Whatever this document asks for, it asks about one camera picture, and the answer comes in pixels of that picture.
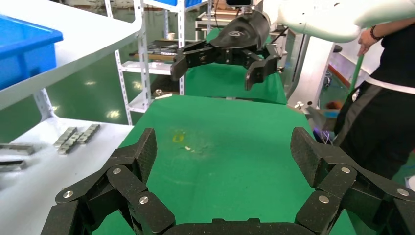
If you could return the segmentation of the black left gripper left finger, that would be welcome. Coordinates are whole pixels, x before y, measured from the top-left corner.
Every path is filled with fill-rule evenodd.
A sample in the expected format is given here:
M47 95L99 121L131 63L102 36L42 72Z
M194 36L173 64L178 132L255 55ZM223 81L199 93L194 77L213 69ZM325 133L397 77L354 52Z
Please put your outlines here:
M90 235L119 212L134 233L162 235L175 225L174 214L146 185L157 155L155 130L116 149L95 173L56 195L42 229L44 235Z

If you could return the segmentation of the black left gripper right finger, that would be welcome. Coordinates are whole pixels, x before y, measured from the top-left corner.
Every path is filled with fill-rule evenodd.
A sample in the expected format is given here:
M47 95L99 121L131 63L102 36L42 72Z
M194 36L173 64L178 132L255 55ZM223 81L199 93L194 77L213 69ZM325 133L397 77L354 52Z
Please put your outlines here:
M327 235L346 210L379 235L414 234L412 190L362 168L342 149L315 141L302 127L293 129L290 149L314 189L298 211L296 224Z

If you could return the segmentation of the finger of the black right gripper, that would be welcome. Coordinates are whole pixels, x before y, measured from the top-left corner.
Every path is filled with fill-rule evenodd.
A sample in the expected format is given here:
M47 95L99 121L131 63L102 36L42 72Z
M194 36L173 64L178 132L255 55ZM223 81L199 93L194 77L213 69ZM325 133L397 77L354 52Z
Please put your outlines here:
M189 68L213 63L216 58L216 49L205 40L186 45L177 50L170 67L170 78L179 81Z
M273 44L265 46L256 52L243 50L243 67L247 69L245 75L245 90L249 91L254 84L262 83L271 74L277 73L277 64L280 55Z

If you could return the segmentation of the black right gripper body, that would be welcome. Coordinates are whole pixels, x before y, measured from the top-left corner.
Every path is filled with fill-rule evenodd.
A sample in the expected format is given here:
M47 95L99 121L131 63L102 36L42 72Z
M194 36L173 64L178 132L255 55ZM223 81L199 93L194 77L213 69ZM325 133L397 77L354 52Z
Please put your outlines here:
M215 63L250 65L260 59L255 53L261 51L270 32L267 16L258 11L234 18L209 42L213 48Z

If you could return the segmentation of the person hand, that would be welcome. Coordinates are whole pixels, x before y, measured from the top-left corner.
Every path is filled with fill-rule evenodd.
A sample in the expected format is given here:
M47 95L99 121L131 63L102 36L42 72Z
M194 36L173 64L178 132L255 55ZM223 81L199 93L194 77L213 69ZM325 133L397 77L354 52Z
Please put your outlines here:
M358 44L360 45L360 49L358 51L357 56L362 56L366 54L372 45L377 43L379 39L376 36L373 36L372 28L365 30L362 32Z

